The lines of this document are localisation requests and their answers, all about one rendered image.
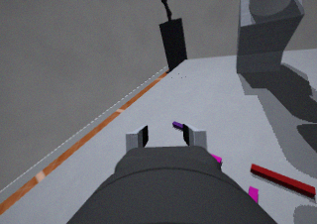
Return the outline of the small magenta block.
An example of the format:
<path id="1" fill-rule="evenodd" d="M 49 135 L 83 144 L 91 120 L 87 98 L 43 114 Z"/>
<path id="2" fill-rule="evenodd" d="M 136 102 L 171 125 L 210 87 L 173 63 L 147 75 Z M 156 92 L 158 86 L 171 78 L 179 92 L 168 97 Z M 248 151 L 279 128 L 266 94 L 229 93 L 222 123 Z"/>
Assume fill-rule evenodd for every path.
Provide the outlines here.
<path id="1" fill-rule="evenodd" d="M 250 186 L 249 188 L 249 196 L 258 203 L 258 192 L 259 190 Z"/>
<path id="2" fill-rule="evenodd" d="M 212 154 L 211 154 L 212 155 Z M 219 158 L 219 157 L 217 157 L 217 156 L 214 156 L 214 155 L 212 155 L 217 161 L 218 161 L 218 163 L 219 164 L 221 164 L 221 162 L 222 162 L 222 158 Z"/>

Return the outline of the red rod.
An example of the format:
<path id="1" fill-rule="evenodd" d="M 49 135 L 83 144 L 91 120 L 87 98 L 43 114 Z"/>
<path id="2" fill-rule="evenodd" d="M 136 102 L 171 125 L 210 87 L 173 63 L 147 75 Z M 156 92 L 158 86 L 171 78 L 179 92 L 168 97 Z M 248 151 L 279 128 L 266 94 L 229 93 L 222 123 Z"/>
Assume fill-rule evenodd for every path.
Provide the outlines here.
<path id="1" fill-rule="evenodd" d="M 279 174 L 277 172 L 271 171 L 269 169 L 262 168 L 252 164 L 250 172 L 257 174 L 261 177 L 264 177 L 266 179 L 269 179 L 285 187 L 288 187 L 292 190 L 300 192 L 309 197 L 313 198 L 316 195 L 315 187 L 308 185 L 306 183 L 300 182 L 298 180 L 292 179 L 285 175 Z"/>

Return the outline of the purple rod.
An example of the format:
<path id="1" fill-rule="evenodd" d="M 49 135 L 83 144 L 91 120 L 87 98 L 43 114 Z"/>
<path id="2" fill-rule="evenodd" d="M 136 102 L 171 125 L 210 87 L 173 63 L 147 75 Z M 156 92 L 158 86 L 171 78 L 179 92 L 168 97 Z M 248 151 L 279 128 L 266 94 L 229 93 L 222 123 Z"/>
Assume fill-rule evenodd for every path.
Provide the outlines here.
<path id="1" fill-rule="evenodd" d="M 177 123 L 177 122 L 174 121 L 174 122 L 172 123 L 172 126 L 183 131 L 182 124 L 180 124 L 180 123 Z"/>

